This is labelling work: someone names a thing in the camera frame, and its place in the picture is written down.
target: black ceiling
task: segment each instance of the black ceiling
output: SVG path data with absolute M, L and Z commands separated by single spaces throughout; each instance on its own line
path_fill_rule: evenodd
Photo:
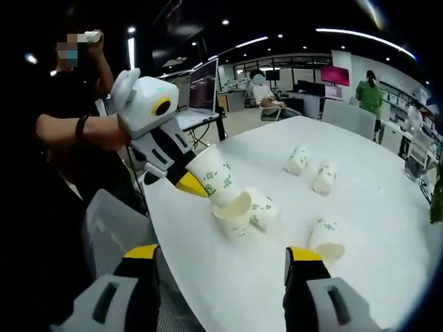
M 158 74 L 189 69 L 199 63 L 197 47 L 191 45 L 198 37 L 204 38 L 211 56 L 267 36 L 269 39 L 266 41 L 227 52 L 220 57 L 220 63 L 285 53 L 329 53 L 343 45 L 353 54 L 381 62 L 386 62 L 389 57 L 389 65 L 425 83 L 428 78 L 419 63 L 394 48 L 360 37 L 315 31 L 318 27 L 355 30 L 411 49 L 398 26 L 392 24 L 395 20 L 391 13 L 398 11 L 397 4 L 384 2 L 389 1 L 383 1 L 383 7 L 379 7 L 386 17 L 381 30 L 354 0 L 98 0 L 54 2 L 44 7 L 32 3 L 27 7 L 30 19 L 26 20 L 25 26 L 30 30 L 30 38 L 25 43 L 36 54 L 40 64 L 51 70 L 54 66 L 53 36 L 57 27 L 67 17 L 75 17 L 85 29 L 104 31 L 106 56 L 113 71 L 118 73 L 129 66 L 127 28 L 135 26 L 136 65 L 146 69 L 147 73 Z M 223 26 L 223 19 L 228 19 L 230 24 Z M 187 60 L 171 69 L 159 68 L 159 65 L 177 57 L 187 57 Z M 157 67 L 155 71 L 152 71 L 153 64 Z

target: round white table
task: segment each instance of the round white table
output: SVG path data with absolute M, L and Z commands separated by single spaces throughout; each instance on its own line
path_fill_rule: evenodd
M 309 167 L 284 171 L 294 147 L 304 144 Z M 425 241 L 429 205 L 406 178 L 404 162 L 383 147 L 338 127 L 296 117 L 247 131 L 217 145 L 244 185 L 269 195 L 281 227 L 262 234 L 250 227 L 227 241 L 210 201 L 162 179 L 145 186 L 152 222 L 165 258 L 190 308 L 207 331 L 285 331 L 284 249 L 307 247 L 318 217 L 338 221 L 345 254 L 333 266 L 370 305 L 381 328 L 398 327 L 429 280 Z M 328 197 L 311 190 L 324 159 L 339 169 Z

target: computer screen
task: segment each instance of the computer screen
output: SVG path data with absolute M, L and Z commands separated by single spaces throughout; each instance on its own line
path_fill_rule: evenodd
M 280 71 L 266 71 L 266 81 L 280 81 Z
M 192 72 L 189 80 L 189 110 L 201 113 L 215 112 L 215 84 L 218 59 Z
M 321 80 L 349 86 L 349 71 L 344 68 L 334 66 L 324 66 L 320 70 Z

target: tipped-over paper cup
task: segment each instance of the tipped-over paper cup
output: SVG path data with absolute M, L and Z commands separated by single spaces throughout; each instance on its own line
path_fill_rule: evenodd
M 345 253 L 345 246 L 341 242 L 338 223 L 319 219 L 312 230 L 309 249 L 329 262 L 342 257 Z
M 252 200 L 251 209 L 249 210 L 251 223 L 266 231 L 269 226 L 277 221 L 280 211 L 272 198 L 263 195 L 257 188 L 247 187 L 245 191 L 249 193 Z
M 303 145 L 298 145 L 289 157 L 287 165 L 288 172 L 297 176 L 302 174 L 306 168 L 308 157 L 307 148 Z
M 332 191 L 337 175 L 337 166 L 327 160 L 324 161 L 314 179 L 312 189 L 320 195 L 327 196 Z
M 248 192 L 242 192 L 226 207 L 213 205 L 213 214 L 229 238 L 243 237 L 249 225 L 249 210 L 252 200 Z
M 186 169 L 199 180 L 210 201 L 219 208 L 226 207 L 242 193 L 230 165 L 215 145 L 198 154 Z

